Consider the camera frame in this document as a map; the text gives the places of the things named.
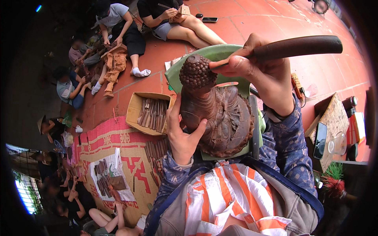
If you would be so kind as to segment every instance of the orange and white striped shirt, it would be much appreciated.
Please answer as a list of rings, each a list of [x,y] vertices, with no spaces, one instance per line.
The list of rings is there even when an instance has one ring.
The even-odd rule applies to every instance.
[[[188,185],[184,235],[217,235],[230,215],[265,235],[286,236],[284,229],[291,222],[274,216],[270,187],[257,171],[217,163]]]

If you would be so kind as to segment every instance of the red and green brush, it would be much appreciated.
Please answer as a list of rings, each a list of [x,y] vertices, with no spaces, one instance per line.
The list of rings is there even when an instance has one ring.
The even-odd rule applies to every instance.
[[[356,197],[348,194],[345,191],[345,183],[341,178],[342,163],[331,162],[325,173],[322,174],[321,181],[323,182],[323,188],[329,193],[330,197],[338,197],[340,199],[347,198],[355,200]]]

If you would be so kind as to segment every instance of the phone screen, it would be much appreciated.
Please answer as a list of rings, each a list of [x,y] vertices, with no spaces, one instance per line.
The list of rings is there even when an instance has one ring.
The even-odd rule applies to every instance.
[[[325,147],[325,139],[327,138],[327,126],[323,123],[318,123],[315,137],[314,157],[322,159]]]
[[[217,21],[218,18],[216,17],[204,17],[202,18],[202,21]]]

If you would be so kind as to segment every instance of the white sock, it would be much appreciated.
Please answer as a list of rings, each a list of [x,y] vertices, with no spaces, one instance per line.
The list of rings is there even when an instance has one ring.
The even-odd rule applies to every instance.
[[[151,74],[151,71],[148,70],[148,69],[145,69],[143,71],[140,71],[138,67],[135,67],[133,69],[133,74],[136,76],[136,77],[144,77],[144,76],[149,76]]]
[[[101,88],[101,84],[97,81],[96,85],[92,88],[92,95],[97,93]]]
[[[146,215],[142,215],[140,219],[138,220],[138,223],[136,224],[139,228],[142,230],[146,227]]]

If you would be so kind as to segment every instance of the white mug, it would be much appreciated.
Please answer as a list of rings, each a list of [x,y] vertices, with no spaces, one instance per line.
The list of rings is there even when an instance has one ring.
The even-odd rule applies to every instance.
[[[81,128],[80,125],[77,125],[75,131],[76,131],[76,133],[82,133],[83,128]]]

